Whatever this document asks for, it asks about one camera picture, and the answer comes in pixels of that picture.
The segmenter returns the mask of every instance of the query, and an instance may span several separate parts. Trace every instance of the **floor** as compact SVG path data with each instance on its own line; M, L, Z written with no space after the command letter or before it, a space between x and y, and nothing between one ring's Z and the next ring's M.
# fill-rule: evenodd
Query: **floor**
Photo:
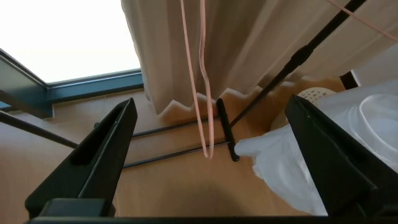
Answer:
M292 93L312 86L343 91L339 79L319 82L302 80L282 85L261 101L233 128L235 139L249 138L269 130L273 118L283 109ZM222 96L229 120L232 120L258 93L242 96L228 90ZM80 142L116 104L132 97L138 121L135 133L195 119L193 110L171 104L156 115L142 90L127 91L54 106L55 117L45 120L25 113L23 119L75 142ZM206 104L200 100L201 114ZM0 124L0 220L22 223L28 219L25 198L70 153L71 149L19 129ZM215 139L223 140L220 122L215 123ZM199 146L197 126L192 125L162 134L134 139L126 163ZM212 160L201 152L122 171L114 197L116 216L120 217L192 217L304 215L288 206L265 182L253 174L252 159L232 162L228 148L217 147Z

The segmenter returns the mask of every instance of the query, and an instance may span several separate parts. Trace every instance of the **plastic bag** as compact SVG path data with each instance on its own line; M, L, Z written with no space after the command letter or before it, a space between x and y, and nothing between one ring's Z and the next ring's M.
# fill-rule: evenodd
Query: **plastic bag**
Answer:
M398 96L364 95L352 98L351 103L344 98L344 103L338 104L337 95L333 98L334 107L318 102L320 109L398 172ZM235 146L235 152L252 156L256 175L292 207L312 215L327 215L290 125L243 139Z

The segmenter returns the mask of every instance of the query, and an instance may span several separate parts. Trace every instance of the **window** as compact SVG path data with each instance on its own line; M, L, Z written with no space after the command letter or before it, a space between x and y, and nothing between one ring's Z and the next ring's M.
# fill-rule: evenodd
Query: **window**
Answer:
M140 68L118 0L0 0L0 48L47 83Z

